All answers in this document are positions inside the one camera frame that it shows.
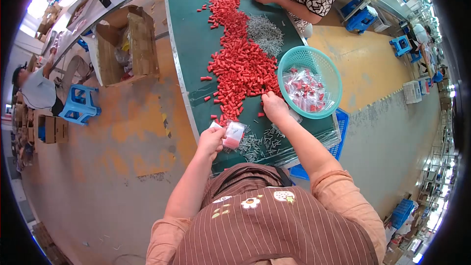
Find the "white shirt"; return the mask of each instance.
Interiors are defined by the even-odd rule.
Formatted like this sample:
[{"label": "white shirt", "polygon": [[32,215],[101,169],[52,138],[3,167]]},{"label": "white shirt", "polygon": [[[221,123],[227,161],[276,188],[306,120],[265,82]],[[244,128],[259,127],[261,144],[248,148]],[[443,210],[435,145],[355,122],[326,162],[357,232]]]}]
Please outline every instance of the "white shirt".
[{"label": "white shirt", "polygon": [[40,68],[28,76],[26,82],[21,86],[25,103],[33,109],[51,108],[56,103],[56,85],[42,75]]},{"label": "white shirt", "polygon": [[415,24],[412,30],[414,31],[415,37],[420,44],[427,43],[429,41],[427,31],[425,31],[425,28],[421,24]]}]

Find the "chair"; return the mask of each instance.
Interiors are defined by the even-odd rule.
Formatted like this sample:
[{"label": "chair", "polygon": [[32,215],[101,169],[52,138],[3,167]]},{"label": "chair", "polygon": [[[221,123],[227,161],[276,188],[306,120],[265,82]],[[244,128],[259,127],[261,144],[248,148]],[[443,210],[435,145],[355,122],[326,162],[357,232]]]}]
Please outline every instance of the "chair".
[{"label": "chair", "polygon": [[101,108],[93,104],[92,91],[98,92],[98,88],[80,84],[71,85],[67,101],[59,117],[79,125],[88,125],[87,120],[90,117],[101,114]]},{"label": "chair", "polygon": [[411,63],[418,62],[422,58],[422,53],[420,52],[420,50],[419,50],[419,54],[410,53],[410,55],[412,57]]},{"label": "chair", "polygon": [[394,45],[396,48],[397,52],[394,54],[395,56],[402,56],[412,49],[406,36],[394,38],[389,42],[389,44]]},{"label": "chair", "polygon": [[[361,1],[362,0],[352,0],[347,3],[343,8],[340,9],[343,16],[346,17],[349,15],[355,9],[355,7],[361,3]],[[348,31],[357,29],[358,34],[362,34],[371,24],[373,24],[375,19],[376,16],[370,13],[368,7],[364,7],[363,9],[356,11],[356,13],[348,19],[345,29]]]}]

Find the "blue plastic crate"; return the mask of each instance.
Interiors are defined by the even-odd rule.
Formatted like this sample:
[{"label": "blue plastic crate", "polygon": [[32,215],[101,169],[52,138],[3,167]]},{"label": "blue plastic crate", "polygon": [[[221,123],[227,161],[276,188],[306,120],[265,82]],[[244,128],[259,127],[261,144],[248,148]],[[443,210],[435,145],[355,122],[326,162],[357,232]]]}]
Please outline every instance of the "blue plastic crate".
[{"label": "blue plastic crate", "polygon": [[409,215],[414,207],[414,201],[410,199],[402,199],[401,203],[392,212],[391,222],[392,227],[399,229],[404,222],[409,218]]},{"label": "blue plastic crate", "polygon": [[[339,124],[340,137],[341,141],[339,144],[335,144],[329,149],[329,152],[335,157],[336,160],[340,159],[342,154],[343,143],[345,142],[345,137],[347,136],[347,128],[349,127],[350,115],[348,115],[343,109],[337,108],[335,110],[335,115],[337,115],[337,122]],[[296,178],[309,180],[309,176],[302,167],[301,164],[298,164],[290,169],[290,175]]]}]

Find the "yellow painted floor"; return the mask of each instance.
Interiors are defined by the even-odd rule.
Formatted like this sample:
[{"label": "yellow painted floor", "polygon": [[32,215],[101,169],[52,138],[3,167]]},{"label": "yellow painted floor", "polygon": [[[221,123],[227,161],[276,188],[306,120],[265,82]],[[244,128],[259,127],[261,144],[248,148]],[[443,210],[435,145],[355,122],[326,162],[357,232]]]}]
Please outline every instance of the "yellow painted floor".
[{"label": "yellow painted floor", "polygon": [[392,94],[411,80],[407,57],[397,58],[390,36],[366,31],[348,32],[331,10],[313,27],[308,44],[325,53],[340,72],[343,93],[340,108],[354,112]]}]

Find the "bag of red connectors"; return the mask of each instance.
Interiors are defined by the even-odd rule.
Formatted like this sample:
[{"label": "bag of red connectors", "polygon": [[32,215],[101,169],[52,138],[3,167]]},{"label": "bag of red connectors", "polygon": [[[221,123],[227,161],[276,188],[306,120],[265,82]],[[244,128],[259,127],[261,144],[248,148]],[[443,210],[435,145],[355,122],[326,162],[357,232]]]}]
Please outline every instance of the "bag of red connectors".
[{"label": "bag of red connectors", "polygon": [[335,103],[324,88],[321,75],[311,73],[309,68],[292,67],[283,73],[283,83],[293,103],[305,112],[330,109]]}]

